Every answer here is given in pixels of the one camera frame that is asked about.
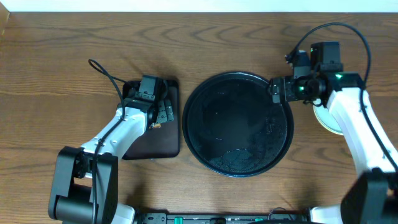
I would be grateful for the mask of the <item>green yellow sponge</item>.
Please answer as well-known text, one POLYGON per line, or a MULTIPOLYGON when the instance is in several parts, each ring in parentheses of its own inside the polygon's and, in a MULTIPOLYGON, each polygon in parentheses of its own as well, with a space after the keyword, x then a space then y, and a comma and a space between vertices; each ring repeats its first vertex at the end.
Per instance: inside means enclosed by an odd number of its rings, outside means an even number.
POLYGON ((160 128, 160 127, 161 127, 161 124, 159 124, 159 123, 152 123, 152 124, 150 125, 149 129, 156 129, 156 128, 160 128))

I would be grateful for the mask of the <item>yellow plate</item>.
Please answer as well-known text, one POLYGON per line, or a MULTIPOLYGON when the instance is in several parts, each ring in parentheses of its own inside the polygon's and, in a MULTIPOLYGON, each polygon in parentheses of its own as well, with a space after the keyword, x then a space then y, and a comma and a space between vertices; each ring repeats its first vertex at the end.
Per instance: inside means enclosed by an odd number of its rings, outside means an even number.
POLYGON ((313 103, 315 104, 313 106, 313 111, 318 122, 328 131, 334 134, 342 135, 343 132, 339 124, 329 113, 329 111, 321 104, 321 100, 316 99, 313 103))

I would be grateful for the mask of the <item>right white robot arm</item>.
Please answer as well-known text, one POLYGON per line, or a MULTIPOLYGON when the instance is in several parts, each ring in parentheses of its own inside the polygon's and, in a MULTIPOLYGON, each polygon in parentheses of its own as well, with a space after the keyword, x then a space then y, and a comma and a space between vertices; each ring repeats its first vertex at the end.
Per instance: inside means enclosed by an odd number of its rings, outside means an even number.
POLYGON ((358 178, 338 205, 313 207, 314 223, 397 223, 397 151, 370 104, 357 73, 273 78, 275 103, 320 100, 338 123, 358 178))

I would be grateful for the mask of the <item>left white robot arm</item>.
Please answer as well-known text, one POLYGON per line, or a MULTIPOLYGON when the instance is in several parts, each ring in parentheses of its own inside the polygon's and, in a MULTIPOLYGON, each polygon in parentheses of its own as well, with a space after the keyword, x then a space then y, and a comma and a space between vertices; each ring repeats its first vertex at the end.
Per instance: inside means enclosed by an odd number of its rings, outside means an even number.
POLYGON ((119 161, 164 159, 180 152, 179 99, 159 102, 165 123, 152 124, 136 106, 119 108, 92 140, 57 156, 48 214, 63 223, 133 223, 136 211, 118 200, 119 161))

